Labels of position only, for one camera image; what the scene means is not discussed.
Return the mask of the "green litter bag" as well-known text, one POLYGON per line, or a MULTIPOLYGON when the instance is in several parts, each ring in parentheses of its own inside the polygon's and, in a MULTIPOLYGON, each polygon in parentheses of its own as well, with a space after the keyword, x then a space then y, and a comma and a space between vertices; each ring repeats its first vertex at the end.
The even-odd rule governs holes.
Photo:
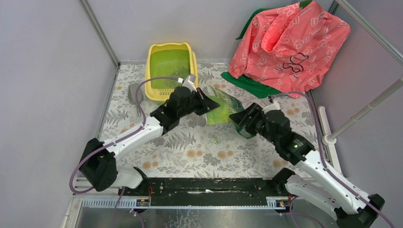
POLYGON ((207 125, 231 123, 239 135, 242 135, 247 139, 254 137, 254 135, 246 132, 229 117, 231 114, 245 110, 241 101, 211 85, 208 85, 205 88, 207 96, 220 105, 218 108, 208 112, 205 115, 207 125))

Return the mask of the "silver metal scoop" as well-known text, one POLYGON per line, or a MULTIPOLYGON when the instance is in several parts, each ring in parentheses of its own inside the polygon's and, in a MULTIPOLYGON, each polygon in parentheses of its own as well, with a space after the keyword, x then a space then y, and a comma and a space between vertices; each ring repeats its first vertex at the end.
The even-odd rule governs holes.
POLYGON ((128 86, 128 100, 136 106, 136 113, 139 116, 143 116, 140 104, 144 100, 144 95, 139 83, 133 83, 128 86))

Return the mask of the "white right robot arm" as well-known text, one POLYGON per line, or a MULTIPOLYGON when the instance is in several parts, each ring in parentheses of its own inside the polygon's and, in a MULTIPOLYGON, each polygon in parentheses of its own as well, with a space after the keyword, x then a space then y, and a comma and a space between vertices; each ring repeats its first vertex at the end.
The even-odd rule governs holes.
POLYGON ((330 215, 340 228, 368 228, 381 212, 384 199, 370 195, 337 172, 306 138, 292 131, 290 120, 276 100, 262 108, 256 103, 228 115, 246 138, 260 135, 275 147, 277 154, 307 173, 319 186, 306 182, 283 168, 273 181, 281 190, 302 197, 330 215))

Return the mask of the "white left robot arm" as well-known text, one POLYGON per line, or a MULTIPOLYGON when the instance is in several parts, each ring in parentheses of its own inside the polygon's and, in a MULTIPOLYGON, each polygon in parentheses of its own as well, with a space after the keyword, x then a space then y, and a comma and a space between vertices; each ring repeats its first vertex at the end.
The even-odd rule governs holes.
POLYGON ((141 174, 135 168, 118 168, 117 161, 175 128, 182 117, 209 112, 209 102, 200 88, 192 91, 184 86, 177 87, 165 103, 150 113, 144 124, 105 142, 96 138, 89 140, 76 170, 91 184, 90 190, 101 192, 114 183, 136 188, 143 180, 141 174))

